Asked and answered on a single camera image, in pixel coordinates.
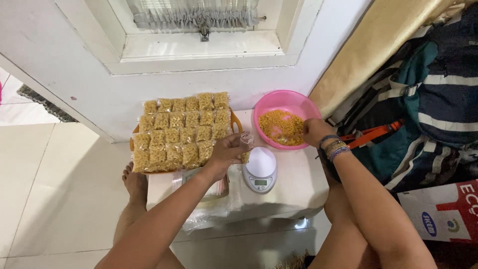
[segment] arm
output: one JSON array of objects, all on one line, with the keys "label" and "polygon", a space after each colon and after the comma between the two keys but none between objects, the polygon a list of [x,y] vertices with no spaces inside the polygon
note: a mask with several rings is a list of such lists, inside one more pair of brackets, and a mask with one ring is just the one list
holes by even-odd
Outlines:
[{"label": "arm", "polygon": [[[304,123],[304,140],[313,146],[335,134],[323,120]],[[335,139],[327,139],[322,148]],[[358,225],[384,268],[436,268],[435,262],[405,211],[351,152],[339,154],[334,165]]]},{"label": "arm", "polygon": [[208,163],[178,190],[137,220],[97,264],[96,269],[154,268],[206,191],[249,151],[241,134],[219,140]]}]

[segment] hand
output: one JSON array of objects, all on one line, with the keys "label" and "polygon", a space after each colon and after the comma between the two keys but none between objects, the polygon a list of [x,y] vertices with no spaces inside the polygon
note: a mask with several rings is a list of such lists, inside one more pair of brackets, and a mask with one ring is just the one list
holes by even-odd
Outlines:
[{"label": "hand", "polygon": [[[308,119],[304,122],[304,141],[313,147],[319,147],[319,142],[324,136],[335,134],[336,132],[334,128],[322,119]],[[337,139],[327,139],[322,144],[322,148],[327,146],[333,140]]]},{"label": "hand", "polygon": [[229,166],[242,163],[238,156],[251,150],[247,143],[240,142],[243,133],[232,134],[216,142],[212,156],[201,169],[216,182],[221,180],[228,172]]}]

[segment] pink bowl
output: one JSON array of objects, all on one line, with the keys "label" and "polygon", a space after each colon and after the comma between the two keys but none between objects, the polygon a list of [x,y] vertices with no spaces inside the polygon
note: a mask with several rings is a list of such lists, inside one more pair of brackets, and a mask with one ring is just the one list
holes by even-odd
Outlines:
[{"label": "pink bowl", "polygon": [[315,104],[305,95],[298,92],[291,90],[275,90],[264,95],[259,102],[257,102],[253,114],[254,126],[256,127],[257,132],[262,139],[264,139],[264,141],[272,147],[282,150],[296,150],[309,146],[306,143],[299,146],[284,146],[274,142],[262,132],[261,128],[259,127],[259,117],[264,115],[266,112],[277,109],[288,111],[291,114],[300,117],[304,121],[310,118],[320,119],[320,112]]}]

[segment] digital kitchen scale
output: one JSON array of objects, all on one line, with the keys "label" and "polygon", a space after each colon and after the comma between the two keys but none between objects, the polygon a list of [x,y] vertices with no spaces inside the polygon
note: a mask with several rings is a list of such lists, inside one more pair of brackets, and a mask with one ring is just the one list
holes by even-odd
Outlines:
[{"label": "digital kitchen scale", "polygon": [[250,152],[249,162],[242,165],[242,173],[252,191],[269,192],[277,178],[277,161],[274,154],[264,147],[255,147]]}]

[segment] leg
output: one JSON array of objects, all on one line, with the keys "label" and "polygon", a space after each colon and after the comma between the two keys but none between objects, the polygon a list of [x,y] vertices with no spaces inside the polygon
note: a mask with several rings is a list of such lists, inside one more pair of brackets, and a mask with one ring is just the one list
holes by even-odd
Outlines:
[{"label": "leg", "polygon": [[309,269],[380,268],[377,254],[357,225],[344,188],[329,171],[325,170],[325,173],[330,192],[324,210],[332,227]]},{"label": "leg", "polygon": [[[113,245],[121,238],[123,233],[135,223],[144,213],[146,213],[146,199],[148,196],[148,181],[146,176],[140,173],[133,173],[131,168],[133,163],[130,162],[123,171],[123,182],[130,194],[130,201],[119,216],[116,225],[115,235],[113,237]],[[156,266],[157,269],[184,269],[184,266],[176,258],[174,253],[168,249],[161,262]]]}]

